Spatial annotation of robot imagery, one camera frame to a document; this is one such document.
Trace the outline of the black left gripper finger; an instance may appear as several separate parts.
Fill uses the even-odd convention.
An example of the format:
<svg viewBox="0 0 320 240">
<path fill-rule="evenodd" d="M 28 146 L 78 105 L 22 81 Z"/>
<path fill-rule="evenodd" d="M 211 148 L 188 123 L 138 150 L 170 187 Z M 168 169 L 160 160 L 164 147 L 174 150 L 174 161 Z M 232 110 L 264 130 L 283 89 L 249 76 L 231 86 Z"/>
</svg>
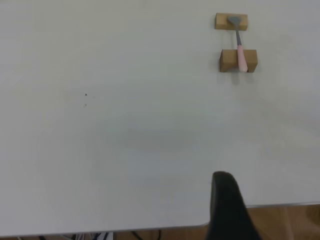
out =
<svg viewBox="0 0 320 240">
<path fill-rule="evenodd" d="M 212 175 L 207 240 L 260 240 L 232 174 Z"/>
</svg>

